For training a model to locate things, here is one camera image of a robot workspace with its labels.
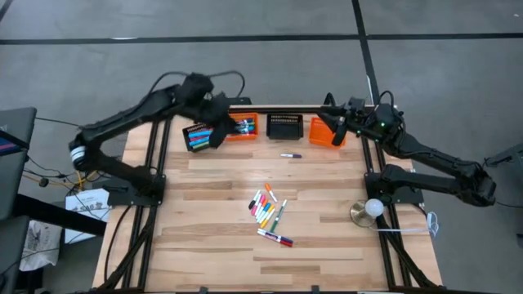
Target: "black container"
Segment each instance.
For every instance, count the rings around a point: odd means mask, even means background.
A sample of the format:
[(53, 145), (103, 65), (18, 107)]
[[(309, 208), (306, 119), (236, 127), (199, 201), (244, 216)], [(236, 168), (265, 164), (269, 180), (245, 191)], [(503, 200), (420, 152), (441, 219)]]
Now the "black container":
[(207, 126), (205, 126), (204, 124), (200, 123), (200, 124), (197, 124), (197, 125), (194, 125), (194, 126), (186, 127), (185, 129), (181, 130), (183, 132), (183, 138), (186, 140), (187, 151), (198, 152), (198, 151), (201, 151), (203, 149), (209, 148), (208, 144), (205, 145), (205, 146), (198, 147), (196, 149), (193, 149), (189, 145), (189, 143), (190, 143), (189, 134), (190, 133), (204, 131), (204, 130), (207, 130), (207, 129), (208, 129)]
[(299, 140), (303, 137), (303, 116), (267, 114), (267, 136), (272, 140)]

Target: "white ball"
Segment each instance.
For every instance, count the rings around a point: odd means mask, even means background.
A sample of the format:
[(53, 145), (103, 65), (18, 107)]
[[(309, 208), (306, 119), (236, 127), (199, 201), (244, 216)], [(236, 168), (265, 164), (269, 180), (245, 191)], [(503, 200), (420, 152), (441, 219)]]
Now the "white ball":
[(365, 204), (365, 212), (372, 217), (383, 214), (383, 203), (377, 199), (369, 199)]

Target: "pen holder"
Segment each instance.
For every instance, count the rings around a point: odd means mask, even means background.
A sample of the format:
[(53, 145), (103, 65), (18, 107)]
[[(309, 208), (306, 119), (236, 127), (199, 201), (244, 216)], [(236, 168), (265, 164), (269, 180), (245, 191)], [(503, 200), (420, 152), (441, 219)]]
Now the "pen holder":
[(267, 114), (267, 136), (272, 140), (300, 140), (303, 137), (303, 116)]
[(327, 127), (321, 118), (311, 119), (311, 129), (309, 132), (309, 142), (329, 148), (340, 149), (346, 143), (346, 136), (339, 146), (333, 145), (334, 133)]
[(197, 132), (200, 132), (200, 131), (207, 131), (207, 130), (208, 130), (208, 127), (206, 127), (202, 123), (194, 125), (194, 126), (186, 127), (183, 130), (181, 130), (183, 132), (183, 138), (186, 140), (187, 151), (198, 152), (198, 151), (201, 151), (203, 149), (209, 148), (209, 144), (193, 148), (190, 145), (190, 138), (189, 138), (190, 134), (197, 133)]
[(234, 140), (254, 140), (258, 137), (258, 114), (256, 113), (246, 113), (246, 114), (230, 114), (230, 116), (236, 121), (241, 122), (243, 120), (249, 120), (254, 123), (254, 130), (249, 132), (249, 134), (229, 134), (226, 137), (227, 141)]

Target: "white cable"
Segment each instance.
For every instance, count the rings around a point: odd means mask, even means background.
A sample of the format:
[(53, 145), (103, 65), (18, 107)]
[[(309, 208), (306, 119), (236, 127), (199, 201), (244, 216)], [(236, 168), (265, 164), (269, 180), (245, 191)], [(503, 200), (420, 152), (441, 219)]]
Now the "white cable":
[(427, 213), (427, 228), (426, 229), (375, 229), (369, 227), (373, 231), (377, 232), (405, 232), (405, 233), (420, 233), (420, 232), (429, 232), (430, 235), (434, 238), (438, 234), (440, 225), (438, 224), (438, 215), (435, 212)]

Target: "wood plank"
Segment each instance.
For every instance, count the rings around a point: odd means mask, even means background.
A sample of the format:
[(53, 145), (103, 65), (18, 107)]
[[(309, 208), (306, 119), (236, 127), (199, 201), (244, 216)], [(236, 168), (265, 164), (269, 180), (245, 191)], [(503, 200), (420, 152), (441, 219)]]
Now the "wood plank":
[[(304, 115), (304, 138), (269, 140), (266, 116), (259, 116), (260, 135), (253, 141), (225, 142), (219, 149), (187, 152), (181, 129), (193, 124), (172, 121), (164, 173), (168, 178), (154, 228), (146, 291), (325, 291), (387, 289), (378, 234), (354, 225), (351, 205), (366, 199), (361, 140), (347, 135), (346, 145), (327, 149), (306, 138), (312, 115)], [(143, 164), (150, 125), (130, 131), (123, 160)], [(302, 159), (281, 158), (296, 153)], [(375, 148), (371, 144), (375, 167)], [(411, 162), (386, 156), (388, 163), (411, 168)], [(287, 207), (276, 228), (294, 241), (285, 247), (257, 234), (248, 210), (264, 184), (272, 186), (278, 211)], [(93, 286), (103, 283), (110, 238), (123, 207), (110, 213)], [(423, 228), (423, 215), (410, 205), (397, 205), (402, 228)], [(127, 252), (134, 208), (123, 219), (110, 253), (114, 270)], [(403, 234), (407, 252), (428, 278), (440, 283), (427, 233)], [(393, 252), (396, 281), (400, 271)], [(136, 285), (138, 260), (132, 275)]]

